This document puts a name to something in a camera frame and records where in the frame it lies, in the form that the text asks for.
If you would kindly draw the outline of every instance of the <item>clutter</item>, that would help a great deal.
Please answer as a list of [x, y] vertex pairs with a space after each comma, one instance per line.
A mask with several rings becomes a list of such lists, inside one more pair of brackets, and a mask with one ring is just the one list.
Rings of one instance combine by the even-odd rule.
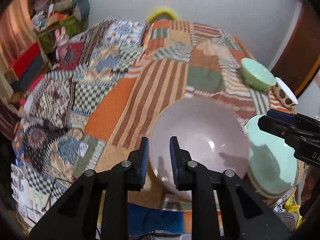
[[36, 10], [36, 14], [39, 14], [41, 11], [46, 13], [51, 2], [52, 0], [35, 0], [34, 9]]
[[62, 14], [59, 12], [53, 12], [53, 14], [50, 16], [50, 18], [45, 22], [45, 26], [49, 27], [55, 22], [60, 22], [68, 18], [67, 14]]
[[49, 9], [48, 9], [48, 14], [47, 14], [47, 19], [54, 14], [54, 11], [53, 11], [53, 3], [50, 3], [49, 5]]
[[40, 11], [38, 14], [35, 14], [31, 19], [33, 23], [33, 28], [40, 31], [40, 28], [45, 24], [44, 11]]

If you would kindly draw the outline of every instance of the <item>light green bowl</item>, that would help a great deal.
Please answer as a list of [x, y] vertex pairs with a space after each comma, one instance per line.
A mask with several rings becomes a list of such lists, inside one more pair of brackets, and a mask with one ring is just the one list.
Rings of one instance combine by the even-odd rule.
[[267, 91], [276, 85], [276, 79], [264, 65], [251, 58], [241, 60], [241, 74], [244, 82], [256, 90]]
[[299, 166], [294, 149], [284, 139], [261, 131], [252, 117], [246, 124], [250, 142], [248, 178], [255, 190], [265, 198], [280, 198], [297, 184]]

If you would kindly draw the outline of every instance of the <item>wooden door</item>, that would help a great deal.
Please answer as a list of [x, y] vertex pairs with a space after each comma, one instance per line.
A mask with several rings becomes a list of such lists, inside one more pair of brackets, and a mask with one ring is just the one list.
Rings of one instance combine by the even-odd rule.
[[309, 6], [303, 6], [288, 45], [271, 72], [298, 97], [310, 84], [319, 66], [320, 20]]

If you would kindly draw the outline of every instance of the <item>patchwork blanket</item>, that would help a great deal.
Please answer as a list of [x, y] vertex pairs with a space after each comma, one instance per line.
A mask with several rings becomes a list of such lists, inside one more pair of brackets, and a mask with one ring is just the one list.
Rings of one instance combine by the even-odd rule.
[[[63, 64], [45, 75], [25, 107], [27, 115], [67, 129], [47, 138], [51, 143], [40, 164], [31, 159], [28, 165], [33, 177], [50, 176], [51, 184], [58, 179], [63, 188], [86, 169], [97, 165], [101, 172], [127, 159], [161, 111], [183, 97], [207, 97], [233, 111], [243, 125], [270, 108], [288, 112], [271, 90], [259, 92], [244, 84], [240, 61], [254, 57], [221, 29], [184, 21], [147, 26], [111, 18], [70, 42]], [[83, 156], [77, 154], [80, 144], [88, 145]], [[183, 200], [164, 199], [151, 168], [144, 189], [128, 193], [129, 202], [141, 206], [190, 208]]]

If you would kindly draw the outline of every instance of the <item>polka dot cup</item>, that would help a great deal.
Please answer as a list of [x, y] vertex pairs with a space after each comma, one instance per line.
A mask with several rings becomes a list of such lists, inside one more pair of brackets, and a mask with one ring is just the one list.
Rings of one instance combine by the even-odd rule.
[[276, 78], [277, 84], [273, 87], [273, 92], [286, 108], [292, 108], [298, 104], [298, 100], [290, 88], [280, 79]]

